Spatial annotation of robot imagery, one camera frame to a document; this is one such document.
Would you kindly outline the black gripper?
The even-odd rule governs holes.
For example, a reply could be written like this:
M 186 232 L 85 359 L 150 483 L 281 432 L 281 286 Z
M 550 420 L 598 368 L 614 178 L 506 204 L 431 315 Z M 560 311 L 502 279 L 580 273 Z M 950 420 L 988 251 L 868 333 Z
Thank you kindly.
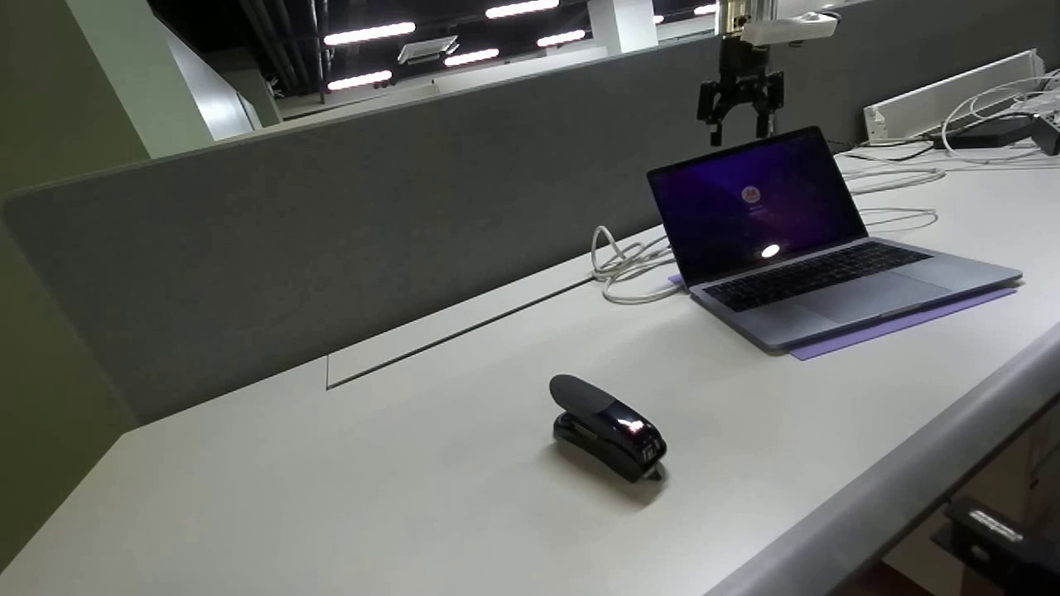
M 786 105 L 786 77 L 768 71 L 768 55 L 738 37 L 719 47 L 719 77 L 699 86 L 699 116 L 710 119 L 710 143 L 725 143 L 725 116 L 750 102 L 757 109 L 757 140 L 776 133 L 776 109 Z

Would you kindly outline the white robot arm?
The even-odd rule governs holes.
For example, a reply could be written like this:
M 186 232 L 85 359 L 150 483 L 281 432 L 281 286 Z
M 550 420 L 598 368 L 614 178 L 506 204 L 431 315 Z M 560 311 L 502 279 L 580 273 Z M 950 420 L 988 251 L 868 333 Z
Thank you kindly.
M 725 143 L 725 116 L 734 105 L 757 113 L 757 135 L 773 133 L 773 116 L 786 105 L 786 72 L 768 67 L 773 47 L 829 41 L 839 20 L 823 3 L 783 0 L 715 0 L 719 10 L 719 77 L 699 86 L 695 119 L 710 143 Z

